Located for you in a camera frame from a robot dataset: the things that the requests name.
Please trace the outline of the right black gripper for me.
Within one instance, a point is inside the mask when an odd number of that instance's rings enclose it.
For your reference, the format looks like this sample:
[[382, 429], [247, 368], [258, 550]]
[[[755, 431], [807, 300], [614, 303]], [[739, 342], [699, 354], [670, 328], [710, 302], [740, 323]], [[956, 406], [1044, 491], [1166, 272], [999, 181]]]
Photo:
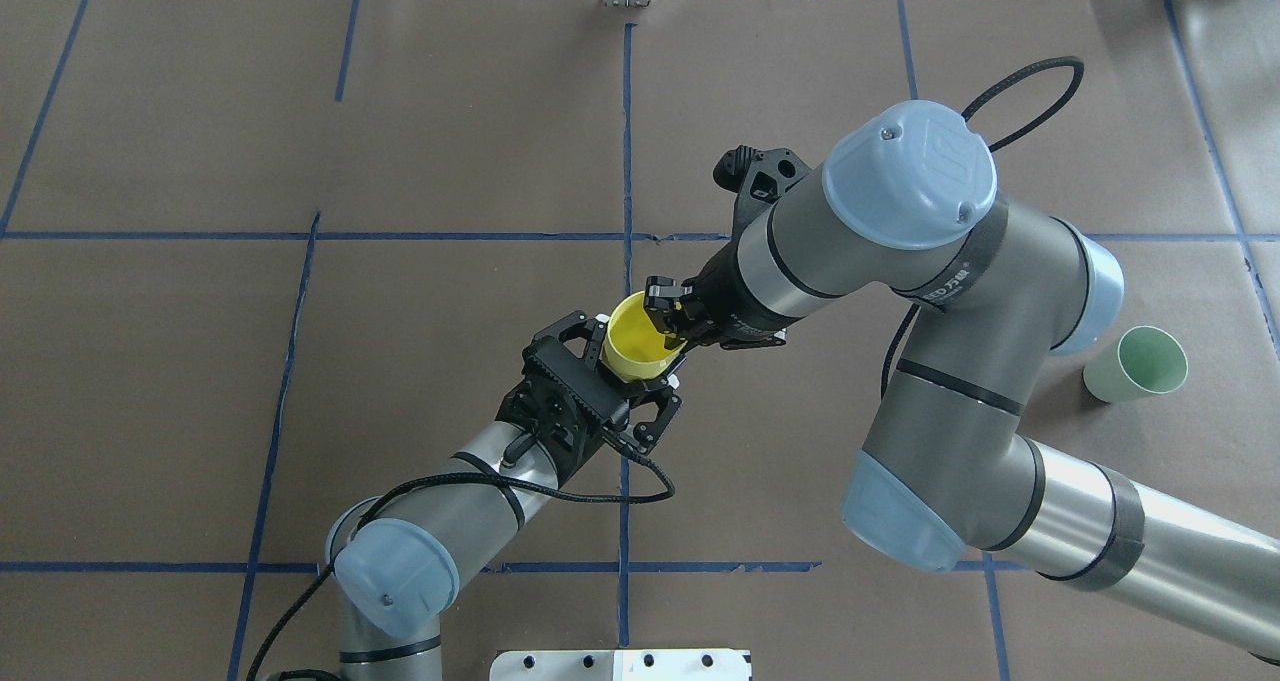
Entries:
[[787, 342], [788, 317], [765, 308], [750, 293], [737, 242], [713, 253], [686, 283], [646, 276], [644, 311], [664, 342], [722, 349], [773, 348]]

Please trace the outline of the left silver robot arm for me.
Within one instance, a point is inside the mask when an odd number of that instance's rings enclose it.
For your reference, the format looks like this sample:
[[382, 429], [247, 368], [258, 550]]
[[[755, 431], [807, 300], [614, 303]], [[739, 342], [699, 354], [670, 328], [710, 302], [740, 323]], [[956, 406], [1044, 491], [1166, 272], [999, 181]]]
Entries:
[[340, 590], [339, 678], [439, 680], [442, 616], [548, 502], [635, 503], [566, 490], [603, 448], [649, 463], [680, 408], [681, 349], [658, 339], [654, 370], [622, 374], [605, 355], [620, 324], [575, 311], [544, 326], [488, 426], [438, 472], [334, 524], [325, 563]]

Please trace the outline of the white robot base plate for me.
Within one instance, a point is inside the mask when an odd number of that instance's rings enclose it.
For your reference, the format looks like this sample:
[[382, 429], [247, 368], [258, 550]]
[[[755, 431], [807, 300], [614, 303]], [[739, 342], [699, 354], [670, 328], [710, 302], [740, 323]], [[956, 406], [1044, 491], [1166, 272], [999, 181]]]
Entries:
[[748, 650], [657, 648], [513, 650], [490, 666], [490, 680], [753, 680]]

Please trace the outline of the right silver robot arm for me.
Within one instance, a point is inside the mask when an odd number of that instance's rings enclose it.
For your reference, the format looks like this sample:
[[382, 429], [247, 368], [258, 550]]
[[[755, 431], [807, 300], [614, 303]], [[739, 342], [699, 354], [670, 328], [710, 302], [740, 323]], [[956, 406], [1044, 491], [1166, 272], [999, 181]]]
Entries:
[[928, 572], [968, 548], [1277, 663], [1277, 540], [1018, 434], [1046, 358], [1088, 348], [1124, 276], [1069, 221], [1007, 198], [959, 111], [910, 99], [785, 170], [696, 276], [649, 276], [686, 347], [774, 346], [881, 283], [919, 308], [854, 463], [844, 524]]

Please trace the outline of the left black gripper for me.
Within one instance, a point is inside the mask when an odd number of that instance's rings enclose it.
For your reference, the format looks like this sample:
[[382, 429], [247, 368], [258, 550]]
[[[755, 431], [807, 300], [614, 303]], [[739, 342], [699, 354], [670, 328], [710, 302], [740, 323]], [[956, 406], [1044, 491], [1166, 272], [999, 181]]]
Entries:
[[524, 379], [495, 416], [522, 434], [502, 452], [503, 469], [539, 447], [562, 485], [604, 445], [631, 458], [631, 451], [650, 454], [660, 442], [684, 408], [680, 380], [666, 374], [622, 381], [600, 362], [607, 324], [573, 311], [532, 334], [522, 353]]

